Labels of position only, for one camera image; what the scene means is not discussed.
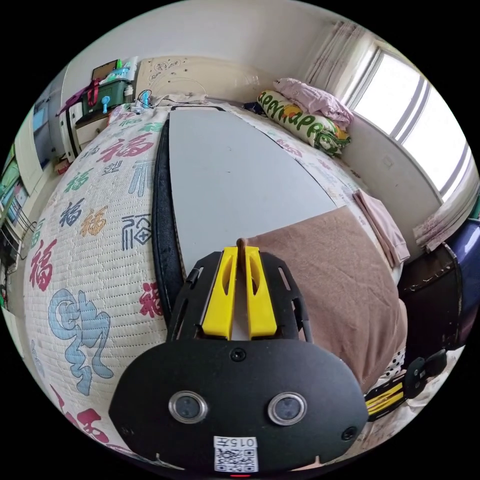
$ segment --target blue fan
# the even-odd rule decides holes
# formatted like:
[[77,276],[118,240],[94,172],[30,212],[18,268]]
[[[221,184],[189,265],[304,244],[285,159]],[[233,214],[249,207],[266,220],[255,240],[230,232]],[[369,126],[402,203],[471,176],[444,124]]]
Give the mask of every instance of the blue fan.
[[106,114],[107,113],[107,105],[110,101],[110,97],[108,95],[104,96],[102,99],[101,99],[101,104],[103,105],[103,113]]

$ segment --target white curtain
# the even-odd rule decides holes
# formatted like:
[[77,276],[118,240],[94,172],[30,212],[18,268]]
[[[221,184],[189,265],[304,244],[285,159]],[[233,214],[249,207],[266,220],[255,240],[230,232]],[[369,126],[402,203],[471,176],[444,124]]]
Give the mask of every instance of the white curtain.
[[355,23],[338,21],[316,54],[305,82],[341,99],[364,56],[374,44],[374,36]]
[[467,220],[480,193],[480,178],[471,156],[465,175],[448,200],[413,229],[416,243],[427,252],[435,250]]

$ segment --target pink pillow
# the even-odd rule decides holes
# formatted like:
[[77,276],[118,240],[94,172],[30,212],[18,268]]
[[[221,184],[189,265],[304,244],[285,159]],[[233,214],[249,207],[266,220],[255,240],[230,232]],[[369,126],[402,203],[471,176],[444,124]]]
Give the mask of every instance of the pink pillow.
[[307,85],[300,80],[280,78],[273,82],[273,88],[297,104],[304,112],[323,115],[342,130],[346,130],[354,119],[352,112],[331,93]]

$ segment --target brown towel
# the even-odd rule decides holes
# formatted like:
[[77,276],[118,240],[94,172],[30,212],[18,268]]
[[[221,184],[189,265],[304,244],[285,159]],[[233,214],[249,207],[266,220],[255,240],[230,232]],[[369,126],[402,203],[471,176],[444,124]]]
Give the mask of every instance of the brown towel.
[[237,241],[284,260],[303,294],[313,341],[340,357],[366,393],[407,339],[397,287],[347,207]]

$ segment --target pink towel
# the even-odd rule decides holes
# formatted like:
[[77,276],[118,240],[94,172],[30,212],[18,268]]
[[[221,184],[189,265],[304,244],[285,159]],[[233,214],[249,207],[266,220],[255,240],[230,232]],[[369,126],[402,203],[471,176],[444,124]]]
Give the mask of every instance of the pink towel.
[[385,205],[362,190],[357,190],[353,198],[375,232],[390,266],[398,267],[408,260],[410,253],[405,239]]
[[346,130],[353,122],[352,112],[327,91],[307,85],[294,78],[280,78],[273,82],[275,90],[297,104],[304,112],[319,114]]

